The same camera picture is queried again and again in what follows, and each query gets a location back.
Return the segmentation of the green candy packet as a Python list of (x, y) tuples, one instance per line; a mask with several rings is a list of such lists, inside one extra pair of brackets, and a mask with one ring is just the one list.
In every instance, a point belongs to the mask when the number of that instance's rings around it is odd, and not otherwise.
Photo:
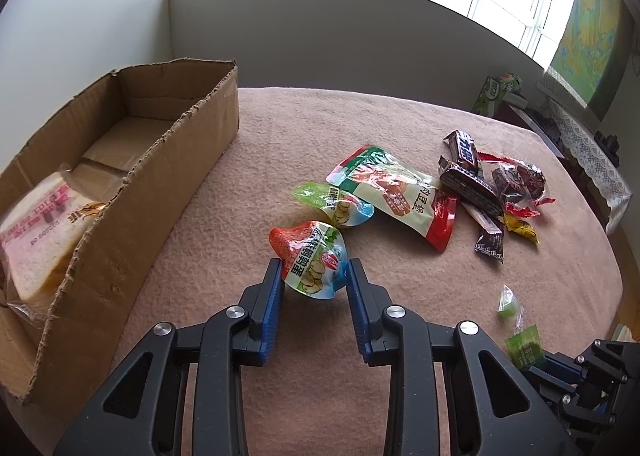
[(532, 366), (544, 367), (546, 356), (540, 343), (536, 325), (528, 326), (521, 332), (506, 338), (506, 352), (518, 369)]

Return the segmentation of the black small candy packet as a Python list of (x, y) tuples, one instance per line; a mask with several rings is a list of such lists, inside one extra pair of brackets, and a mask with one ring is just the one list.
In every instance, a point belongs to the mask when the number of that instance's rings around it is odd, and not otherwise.
[(474, 246), (475, 252), (503, 263), (503, 228), (474, 205), (463, 203), (462, 206), (480, 227), (480, 235)]

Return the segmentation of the yellow candy wrapper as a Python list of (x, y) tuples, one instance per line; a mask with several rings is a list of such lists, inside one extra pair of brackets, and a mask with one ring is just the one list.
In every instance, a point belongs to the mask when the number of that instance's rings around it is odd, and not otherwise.
[(535, 245), (539, 244), (537, 232), (528, 222), (517, 216), (510, 215), (510, 213), (506, 213), (503, 216), (503, 220), (504, 225), (509, 232), (524, 237), (524, 239), (527, 239)]

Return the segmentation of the clear bag red dates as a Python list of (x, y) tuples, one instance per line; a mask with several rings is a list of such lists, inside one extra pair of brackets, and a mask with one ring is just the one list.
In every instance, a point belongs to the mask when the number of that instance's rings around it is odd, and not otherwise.
[(553, 204), (544, 173), (534, 164), (509, 156), (478, 153), (485, 181), (496, 191), (504, 212), (521, 219), (540, 215), (539, 208)]

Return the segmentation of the sliced bread bag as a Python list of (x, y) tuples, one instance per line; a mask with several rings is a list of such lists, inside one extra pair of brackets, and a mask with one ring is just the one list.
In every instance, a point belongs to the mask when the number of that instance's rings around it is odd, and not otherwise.
[(6, 305), (40, 327), (73, 253), (105, 208), (66, 170), (52, 172), (1, 219)]

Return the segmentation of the dark brown wafer bar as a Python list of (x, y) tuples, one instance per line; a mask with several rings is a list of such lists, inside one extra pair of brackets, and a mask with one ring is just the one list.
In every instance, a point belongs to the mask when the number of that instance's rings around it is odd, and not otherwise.
[(503, 214), (503, 207), (496, 191), (483, 179), (442, 156), (439, 157), (438, 167), (439, 180), (445, 187), (457, 192), (488, 216), (498, 217)]

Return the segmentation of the orange blue snack pouch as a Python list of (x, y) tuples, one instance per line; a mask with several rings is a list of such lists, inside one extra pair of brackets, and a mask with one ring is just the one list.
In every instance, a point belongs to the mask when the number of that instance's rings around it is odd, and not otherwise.
[(345, 286), (348, 254), (342, 233), (333, 225), (313, 220), (274, 228), (269, 242), (283, 263), (284, 283), (299, 294), (331, 300)]

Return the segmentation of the red green white snack bag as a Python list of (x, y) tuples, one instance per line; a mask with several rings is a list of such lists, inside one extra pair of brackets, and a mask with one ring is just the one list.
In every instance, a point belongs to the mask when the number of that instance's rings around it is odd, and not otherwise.
[(408, 225), (440, 253), (446, 250), (458, 198), (437, 178), (401, 163), (380, 147), (367, 145), (341, 161), (326, 182)]

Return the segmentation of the snickers chocolate bar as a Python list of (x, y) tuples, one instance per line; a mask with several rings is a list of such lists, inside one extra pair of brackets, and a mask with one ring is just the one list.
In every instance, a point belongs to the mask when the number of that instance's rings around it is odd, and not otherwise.
[(483, 177), (480, 157), (478, 157), (472, 135), (463, 130), (454, 130), (446, 135), (444, 143), (448, 146), (450, 160), (442, 164), (441, 171), (452, 165), (457, 165), (478, 178)]

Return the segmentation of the green blue snack pouch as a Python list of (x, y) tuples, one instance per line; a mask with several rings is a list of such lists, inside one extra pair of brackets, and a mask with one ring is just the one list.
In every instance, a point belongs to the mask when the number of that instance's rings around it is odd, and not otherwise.
[(304, 182), (292, 190), (301, 203), (319, 209), (338, 229), (364, 224), (374, 215), (374, 207), (359, 197), (320, 182)]

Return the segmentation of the small green candy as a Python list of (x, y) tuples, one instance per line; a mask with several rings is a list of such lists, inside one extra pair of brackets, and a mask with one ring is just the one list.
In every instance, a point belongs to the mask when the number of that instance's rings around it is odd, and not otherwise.
[(523, 308), (520, 300), (508, 285), (502, 286), (502, 291), (498, 301), (497, 315), (500, 320), (519, 320), (522, 316)]

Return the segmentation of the pink table cloth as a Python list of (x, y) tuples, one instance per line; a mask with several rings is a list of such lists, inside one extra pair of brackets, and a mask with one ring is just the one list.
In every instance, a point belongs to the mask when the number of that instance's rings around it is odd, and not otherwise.
[[(275, 227), (314, 219), (291, 191), (323, 179), (360, 146), (374, 144), (434, 172), (444, 138), (468, 131), (482, 150), (525, 159), (546, 175), (555, 201), (535, 221), (540, 242), (506, 240), (506, 259), (474, 253), (475, 222), (457, 214), (438, 253), (405, 224), (376, 213), (344, 234), (369, 279), (430, 322), (470, 319), (495, 342), (501, 288), (518, 295), (544, 346), (575, 355), (606, 335), (623, 294), (599, 220), (564, 168), (533, 132), (426, 103), (341, 91), (243, 88), (236, 138), (175, 223), (131, 308), (119, 340), (88, 337), (118, 363), (159, 321), (190, 325), (238, 300), (262, 278)], [(377, 455), (384, 445), (388, 372), (360, 358), (344, 295), (316, 301), (285, 291), (276, 347), (243, 374), (248, 449), (254, 455)]]

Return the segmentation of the white lace cloth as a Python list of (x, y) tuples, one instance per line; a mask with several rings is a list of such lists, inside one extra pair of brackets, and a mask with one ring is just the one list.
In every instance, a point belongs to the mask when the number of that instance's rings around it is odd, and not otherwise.
[(543, 82), (538, 82), (537, 88), (546, 98), (542, 112), (558, 126), (564, 146), (605, 200), (608, 219), (604, 229), (607, 235), (612, 235), (625, 216), (632, 198), (631, 188), (597, 143), (593, 133), (564, 108), (552, 89)]

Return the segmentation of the dark side table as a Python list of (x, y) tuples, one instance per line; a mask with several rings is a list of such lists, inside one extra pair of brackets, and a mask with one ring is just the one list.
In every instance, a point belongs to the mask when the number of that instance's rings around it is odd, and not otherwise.
[(531, 113), (506, 102), (500, 103), (494, 118), (533, 131), (562, 163), (570, 164), (574, 161), (573, 154), (564, 145), (559, 128), (552, 119), (537, 116), (536, 112)]

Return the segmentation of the wall map poster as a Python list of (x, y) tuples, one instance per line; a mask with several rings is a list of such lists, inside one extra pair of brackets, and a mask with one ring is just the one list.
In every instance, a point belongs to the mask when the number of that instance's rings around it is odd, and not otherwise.
[(574, 113), (608, 112), (629, 59), (634, 18), (623, 0), (574, 0), (540, 88)]

